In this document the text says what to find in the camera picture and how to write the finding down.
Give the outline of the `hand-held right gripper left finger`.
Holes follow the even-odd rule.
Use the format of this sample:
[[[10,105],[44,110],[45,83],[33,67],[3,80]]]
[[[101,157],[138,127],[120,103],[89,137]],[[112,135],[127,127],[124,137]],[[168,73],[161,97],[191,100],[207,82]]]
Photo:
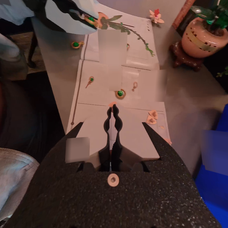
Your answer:
[[[111,118],[110,106],[91,105],[86,110],[85,119],[76,136],[80,151],[77,159],[90,162],[95,168],[109,167],[110,136],[108,133]]]

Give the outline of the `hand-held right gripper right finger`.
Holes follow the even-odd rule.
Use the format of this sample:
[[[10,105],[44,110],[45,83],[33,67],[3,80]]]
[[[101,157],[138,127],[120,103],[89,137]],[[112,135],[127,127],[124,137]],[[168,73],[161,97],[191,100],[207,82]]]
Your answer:
[[[111,153],[111,167],[119,168],[123,164],[132,168],[136,163],[159,160],[160,156],[144,127],[147,124],[120,104],[113,104],[112,109],[117,135]]]

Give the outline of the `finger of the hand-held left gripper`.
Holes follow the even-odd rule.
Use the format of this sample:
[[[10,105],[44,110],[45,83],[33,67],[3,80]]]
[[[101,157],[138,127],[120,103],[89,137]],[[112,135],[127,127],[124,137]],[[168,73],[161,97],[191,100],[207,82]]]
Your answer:
[[[98,18],[98,12],[95,9],[95,4],[93,0],[72,0],[76,5],[76,10],[80,14],[88,15],[93,18]]]
[[[90,16],[80,14],[72,0],[47,0],[45,4],[47,19],[71,34],[91,34],[97,28],[88,23],[85,18]]]

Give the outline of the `brown branch with green leaves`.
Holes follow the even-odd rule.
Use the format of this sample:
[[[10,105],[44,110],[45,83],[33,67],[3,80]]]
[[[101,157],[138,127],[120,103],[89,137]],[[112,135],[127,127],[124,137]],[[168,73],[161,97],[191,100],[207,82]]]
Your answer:
[[[150,52],[150,55],[154,57],[155,56],[154,51],[149,48],[149,44],[139,33],[131,29],[130,25],[124,25],[122,22],[116,22],[121,17],[122,15],[116,15],[116,16],[113,16],[112,18],[109,18],[108,19],[109,27],[114,30],[120,30],[121,33],[126,32],[128,35],[130,35],[131,33],[135,34],[137,36],[137,39],[141,40],[144,43],[146,51]]]

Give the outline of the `grey desk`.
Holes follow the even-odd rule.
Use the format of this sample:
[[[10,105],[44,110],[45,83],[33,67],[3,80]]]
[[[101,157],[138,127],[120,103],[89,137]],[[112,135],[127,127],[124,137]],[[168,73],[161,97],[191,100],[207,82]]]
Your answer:
[[[172,147],[184,161],[193,178],[197,177],[202,158],[202,130],[215,129],[228,95],[203,65],[199,72],[173,68],[169,46],[180,39],[172,23],[185,0],[99,0],[101,4],[134,16],[146,18],[149,10],[159,9],[165,21],[153,27],[156,55],[161,69],[168,72],[165,108]],[[55,97],[64,132],[76,85],[81,51],[71,48],[76,35],[50,30],[37,18],[31,19],[46,71]]]

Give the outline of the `round pink piece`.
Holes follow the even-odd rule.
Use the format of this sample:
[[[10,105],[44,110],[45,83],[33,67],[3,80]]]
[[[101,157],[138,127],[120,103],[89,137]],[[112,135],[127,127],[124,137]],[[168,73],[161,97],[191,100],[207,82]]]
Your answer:
[[[108,24],[108,16],[102,12],[98,12],[98,28],[99,29],[102,29],[102,30],[107,30],[108,27],[109,27],[109,24]]]

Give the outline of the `black furniture leg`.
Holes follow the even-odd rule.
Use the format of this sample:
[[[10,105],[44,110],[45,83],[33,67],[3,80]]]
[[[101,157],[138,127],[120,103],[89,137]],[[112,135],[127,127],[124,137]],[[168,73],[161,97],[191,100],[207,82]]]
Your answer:
[[[33,28],[32,32],[33,32],[33,35],[32,35],[31,45],[30,45],[29,54],[28,54],[28,58],[27,58],[27,65],[30,68],[35,69],[36,68],[36,63],[32,60],[32,58],[33,58],[35,49],[38,46],[38,40],[37,40],[34,28]]]

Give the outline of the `pale cloth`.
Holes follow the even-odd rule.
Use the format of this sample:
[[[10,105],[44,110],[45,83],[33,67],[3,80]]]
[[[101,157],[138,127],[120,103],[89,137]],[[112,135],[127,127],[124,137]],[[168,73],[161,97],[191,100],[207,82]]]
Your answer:
[[[26,18],[35,16],[22,0],[1,0],[0,18],[12,22],[15,25],[22,25]]]

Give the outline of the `white instruction booklet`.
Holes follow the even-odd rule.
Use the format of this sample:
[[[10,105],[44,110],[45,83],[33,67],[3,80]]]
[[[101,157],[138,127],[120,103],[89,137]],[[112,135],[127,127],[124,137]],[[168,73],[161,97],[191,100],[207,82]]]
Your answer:
[[[146,51],[144,43],[133,33],[127,35],[126,63],[121,67],[121,76],[110,79],[107,65],[99,61],[98,32],[85,36],[81,59],[78,64],[76,86],[66,133],[76,124],[77,104],[106,106],[117,101],[125,108],[138,110],[156,110],[157,123],[150,125],[162,137],[169,138],[169,130],[164,106],[167,72],[161,70],[156,55],[152,23],[150,19],[133,15],[122,15],[116,22],[130,25],[139,33],[154,51],[152,57]]]

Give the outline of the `pink and red brick flower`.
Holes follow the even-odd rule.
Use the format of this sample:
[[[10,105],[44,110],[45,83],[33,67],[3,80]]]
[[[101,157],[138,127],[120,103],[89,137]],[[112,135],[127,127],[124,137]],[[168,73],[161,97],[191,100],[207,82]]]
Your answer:
[[[150,19],[154,24],[163,24],[164,20],[161,19],[161,14],[159,9],[155,9],[154,11],[149,10],[150,12]]]

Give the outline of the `brown pot stand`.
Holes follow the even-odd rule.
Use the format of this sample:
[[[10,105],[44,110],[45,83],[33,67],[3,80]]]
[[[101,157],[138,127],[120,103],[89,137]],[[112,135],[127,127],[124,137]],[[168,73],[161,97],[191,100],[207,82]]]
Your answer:
[[[169,51],[174,60],[173,68],[178,68],[180,66],[185,66],[192,69],[194,72],[201,70],[202,64],[205,58],[194,58],[189,56],[182,48],[181,41],[171,44],[169,46]]]

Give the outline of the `grey zippered cloth bag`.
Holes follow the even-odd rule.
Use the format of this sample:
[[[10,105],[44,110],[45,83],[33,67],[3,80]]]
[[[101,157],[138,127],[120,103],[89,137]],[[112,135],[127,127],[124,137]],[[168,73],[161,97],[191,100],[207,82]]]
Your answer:
[[[0,221],[13,215],[38,167],[28,154],[0,148]]]

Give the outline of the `small green sprig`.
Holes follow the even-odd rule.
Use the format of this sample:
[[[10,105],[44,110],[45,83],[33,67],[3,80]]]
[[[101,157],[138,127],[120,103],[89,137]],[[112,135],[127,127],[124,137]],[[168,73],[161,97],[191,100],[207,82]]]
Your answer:
[[[227,76],[228,75],[228,66],[225,67],[224,71],[217,73],[216,77],[220,78],[222,76]]]

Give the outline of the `pink plant pot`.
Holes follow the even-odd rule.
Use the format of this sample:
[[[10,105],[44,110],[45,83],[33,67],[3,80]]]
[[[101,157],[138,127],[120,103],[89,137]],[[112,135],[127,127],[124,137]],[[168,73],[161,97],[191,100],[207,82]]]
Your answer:
[[[206,58],[223,49],[228,43],[228,32],[222,30],[222,36],[210,33],[204,27],[203,19],[197,17],[186,27],[181,45],[191,57]]]

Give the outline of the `green potted plant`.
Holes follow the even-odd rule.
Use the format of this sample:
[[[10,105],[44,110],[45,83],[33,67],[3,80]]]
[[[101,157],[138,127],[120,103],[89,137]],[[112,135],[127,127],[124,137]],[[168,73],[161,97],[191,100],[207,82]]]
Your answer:
[[[216,0],[209,9],[192,5],[190,10],[203,19],[204,27],[210,33],[216,33],[228,27],[227,0]]]

